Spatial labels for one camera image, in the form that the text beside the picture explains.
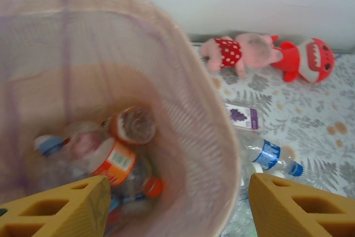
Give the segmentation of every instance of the plush pig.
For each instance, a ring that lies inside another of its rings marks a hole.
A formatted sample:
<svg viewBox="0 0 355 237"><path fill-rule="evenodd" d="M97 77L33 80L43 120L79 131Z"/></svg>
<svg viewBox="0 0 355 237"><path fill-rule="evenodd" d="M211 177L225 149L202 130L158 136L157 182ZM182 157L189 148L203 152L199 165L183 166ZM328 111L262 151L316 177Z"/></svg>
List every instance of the plush pig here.
<svg viewBox="0 0 355 237"><path fill-rule="evenodd" d="M209 57L207 68L218 72L225 67L235 67L239 77L245 77L245 67L260 69L282 59L282 53L274 49L276 36L243 33L235 40L228 36L208 40L200 48L203 57Z"/></svg>

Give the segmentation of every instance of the orange label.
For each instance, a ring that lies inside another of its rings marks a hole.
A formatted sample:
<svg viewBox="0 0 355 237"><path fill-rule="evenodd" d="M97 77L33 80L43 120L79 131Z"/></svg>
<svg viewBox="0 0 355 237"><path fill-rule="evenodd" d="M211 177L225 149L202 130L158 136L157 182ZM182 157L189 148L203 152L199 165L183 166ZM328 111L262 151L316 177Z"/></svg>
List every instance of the orange label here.
<svg viewBox="0 0 355 237"><path fill-rule="evenodd" d="M137 156L133 151L122 144L115 142L104 163L102 163L93 174L106 175L112 186L118 186L132 171L136 157Z"/></svg>

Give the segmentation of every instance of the orange bottle cap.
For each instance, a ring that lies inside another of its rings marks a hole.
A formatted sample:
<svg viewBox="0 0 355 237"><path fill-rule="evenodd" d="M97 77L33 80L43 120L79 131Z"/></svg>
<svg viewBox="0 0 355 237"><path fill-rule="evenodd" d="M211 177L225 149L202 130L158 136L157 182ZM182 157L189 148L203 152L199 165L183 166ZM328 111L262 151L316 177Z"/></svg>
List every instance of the orange bottle cap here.
<svg viewBox="0 0 355 237"><path fill-rule="evenodd" d="M156 176L149 176L143 185L143 193L150 198L157 198L163 191L163 181Z"/></svg>

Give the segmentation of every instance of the wastebasket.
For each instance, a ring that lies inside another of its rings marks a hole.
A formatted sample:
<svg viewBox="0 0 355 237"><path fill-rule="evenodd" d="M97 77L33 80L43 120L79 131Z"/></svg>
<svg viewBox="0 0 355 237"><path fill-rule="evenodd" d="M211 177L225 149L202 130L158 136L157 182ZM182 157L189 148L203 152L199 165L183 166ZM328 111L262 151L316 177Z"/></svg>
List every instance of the wastebasket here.
<svg viewBox="0 0 355 237"><path fill-rule="evenodd" d="M240 155L187 37L145 0L0 0L0 202L36 186L32 140L69 122L148 105L147 147L165 188L117 236L217 236L233 210Z"/></svg>

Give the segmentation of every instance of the grape picture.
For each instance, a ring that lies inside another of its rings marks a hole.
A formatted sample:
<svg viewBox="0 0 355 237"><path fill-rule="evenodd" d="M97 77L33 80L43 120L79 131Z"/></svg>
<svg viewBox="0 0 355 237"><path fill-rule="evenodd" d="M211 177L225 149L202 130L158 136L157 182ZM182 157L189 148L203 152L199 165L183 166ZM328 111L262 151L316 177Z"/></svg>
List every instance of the grape picture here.
<svg viewBox="0 0 355 237"><path fill-rule="evenodd" d="M231 118L235 122L242 122L247 119L247 117L236 108L231 109L230 112Z"/></svg>

